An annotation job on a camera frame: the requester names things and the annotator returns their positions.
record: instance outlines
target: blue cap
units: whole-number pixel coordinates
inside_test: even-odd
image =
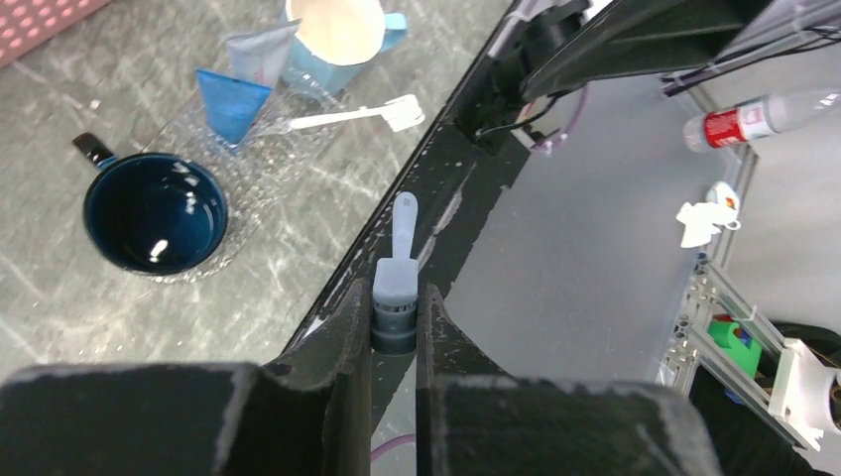
[[[239,144],[245,139],[272,88],[198,67],[195,70],[207,125],[222,139]]]

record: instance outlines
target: pink perforated plastic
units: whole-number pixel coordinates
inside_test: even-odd
[[[0,67],[111,0],[0,0]]]

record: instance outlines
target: water bottle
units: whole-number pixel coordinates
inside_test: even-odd
[[[686,146],[703,153],[798,129],[841,104],[841,89],[767,94],[729,109],[693,117],[683,127]]]

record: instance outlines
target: red bottle label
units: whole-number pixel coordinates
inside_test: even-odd
[[[775,131],[768,122],[765,101],[757,99],[727,111],[711,112],[704,118],[704,136],[714,148],[770,136]]]

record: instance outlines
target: gray marble surface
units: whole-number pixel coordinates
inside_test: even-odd
[[[0,70],[0,378],[36,362],[274,357],[509,3],[384,0],[410,35],[351,83],[349,102],[414,93],[424,125],[344,126],[301,158],[236,259],[194,284],[152,283],[97,254],[80,219],[95,172],[69,142],[89,130],[139,151],[195,91],[196,66],[227,66],[224,35],[271,24],[282,3],[116,0]]]

